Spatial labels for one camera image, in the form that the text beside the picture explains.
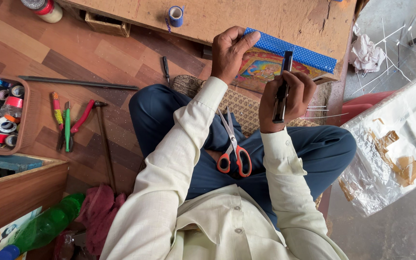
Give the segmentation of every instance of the maroon towel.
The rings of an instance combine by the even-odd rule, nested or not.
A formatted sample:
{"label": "maroon towel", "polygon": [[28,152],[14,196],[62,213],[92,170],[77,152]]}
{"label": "maroon towel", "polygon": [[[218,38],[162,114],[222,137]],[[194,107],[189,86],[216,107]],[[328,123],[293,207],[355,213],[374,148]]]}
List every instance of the maroon towel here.
{"label": "maroon towel", "polygon": [[102,253],[113,219],[125,200],[124,193],[115,198],[112,188],[104,184],[86,191],[86,198],[75,221],[86,227],[86,247],[92,255]]}

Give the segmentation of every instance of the green plastic bottle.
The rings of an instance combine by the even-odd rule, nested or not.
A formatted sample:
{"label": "green plastic bottle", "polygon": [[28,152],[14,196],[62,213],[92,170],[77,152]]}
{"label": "green plastic bottle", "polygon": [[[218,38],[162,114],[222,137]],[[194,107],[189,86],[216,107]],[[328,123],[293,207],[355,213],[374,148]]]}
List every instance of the green plastic bottle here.
{"label": "green plastic bottle", "polygon": [[0,251],[0,260],[14,260],[20,254],[49,244],[78,217],[85,195],[68,195],[28,223],[14,243]]}

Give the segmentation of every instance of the hammer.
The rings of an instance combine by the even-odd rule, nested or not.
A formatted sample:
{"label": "hammer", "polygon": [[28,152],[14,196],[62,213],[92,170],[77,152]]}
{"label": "hammer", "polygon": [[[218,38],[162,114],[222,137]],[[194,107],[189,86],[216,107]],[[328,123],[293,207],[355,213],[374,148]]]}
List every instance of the hammer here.
{"label": "hammer", "polygon": [[110,159],[109,144],[107,142],[107,132],[105,131],[104,115],[102,114],[102,107],[107,103],[96,100],[92,107],[96,108],[97,118],[99,120],[100,135],[102,136],[102,149],[104,150],[105,166],[107,167],[107,174],[109,176],[109,183],[112,187],[113,193],[117,193],[117,186],[115,183],[115,177],[113,175],[112,161]]}

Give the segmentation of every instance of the wooden table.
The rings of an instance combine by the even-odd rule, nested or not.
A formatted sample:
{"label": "wooden table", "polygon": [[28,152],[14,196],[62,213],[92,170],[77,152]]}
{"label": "wooden table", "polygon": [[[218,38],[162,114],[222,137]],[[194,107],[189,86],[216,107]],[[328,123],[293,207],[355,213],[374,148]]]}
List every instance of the wooden table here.
{"label": "wooden table", "polygon": [[341,76],[356,0],[56,0],[134,25],[168,32],[171,6],[185,6],[184,24],[171,33],[206,45],[232,26],[251,27],[338,60]]}

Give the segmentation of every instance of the plastic basket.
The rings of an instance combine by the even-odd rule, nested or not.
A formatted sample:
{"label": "plastic basket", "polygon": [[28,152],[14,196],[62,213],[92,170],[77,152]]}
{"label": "plastic basket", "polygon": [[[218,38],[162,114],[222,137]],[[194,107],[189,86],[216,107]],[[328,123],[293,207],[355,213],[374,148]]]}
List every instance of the plastic basket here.
{"label": "plastic basket", "polygon": [[0,79],[9,83],[20,83],[25,88],[17,143],[13,149],[9,147],[0,148],[0,156],[9,156],[19,151],[20,148],[32,144],[37,137],[38,115],[41,109],[41,94],[40,92],[31,89],[28,83],[20,78],[0,75]]}

